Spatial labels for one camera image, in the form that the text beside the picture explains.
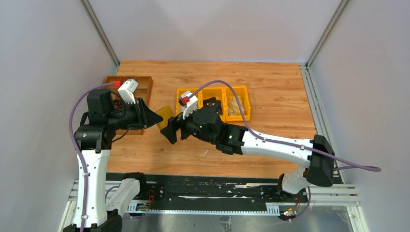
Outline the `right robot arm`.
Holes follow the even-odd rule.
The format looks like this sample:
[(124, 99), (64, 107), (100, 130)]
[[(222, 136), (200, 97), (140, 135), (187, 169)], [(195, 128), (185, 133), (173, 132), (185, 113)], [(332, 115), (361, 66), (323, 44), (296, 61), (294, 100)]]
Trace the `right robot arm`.
[(247, 127), (225, 123), (215, 110), (202, 108), (187, 117), (175, 116), (169, 106), (156, 112), (163, 118), (158, 123), (162, 135), (175, 144), (193, 136), (216, 147), (224, 154), (256, 154), (298, 164), (290, 173), (279, 177), (278, 191), (297, 194), (310, 185), (331, 187), (334, 184), (334, 152), (327, 139), (315, 135), (313, 140), (292, 140), (259, 133)]

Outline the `yellow leather card holder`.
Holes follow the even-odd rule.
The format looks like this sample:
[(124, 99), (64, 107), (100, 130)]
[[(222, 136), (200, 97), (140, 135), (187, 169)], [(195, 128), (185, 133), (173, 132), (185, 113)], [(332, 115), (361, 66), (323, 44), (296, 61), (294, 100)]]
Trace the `yellow leather card holder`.
[(162, 130), (168, 126), (168, 120), (174, 116), (174, 112), (170, 105), (166, 105), (155, 112), (162, 117), (162, 121), (157, 123), (159, 130)]

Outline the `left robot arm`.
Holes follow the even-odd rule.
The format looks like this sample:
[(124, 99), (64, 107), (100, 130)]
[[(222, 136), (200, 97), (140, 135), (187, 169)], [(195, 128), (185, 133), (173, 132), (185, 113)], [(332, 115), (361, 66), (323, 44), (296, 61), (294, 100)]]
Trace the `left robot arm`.
[(78, 129), (70, 131), (77, 152), (79, 180), (76, 209), (71, 224), (64, 228), (66, 232), (119, 232), (132, 200), (154, 199), (154, 192), (141, 172), (125, 174), (111, 198), (105, 195), (107, 165), (116, 132), (146, 129), (162, 121), (143, 99), (122, 101), (122, 107), (117, 109), (112, 96), (110, 89), (101, 87), (85, 93), (88, 110)]

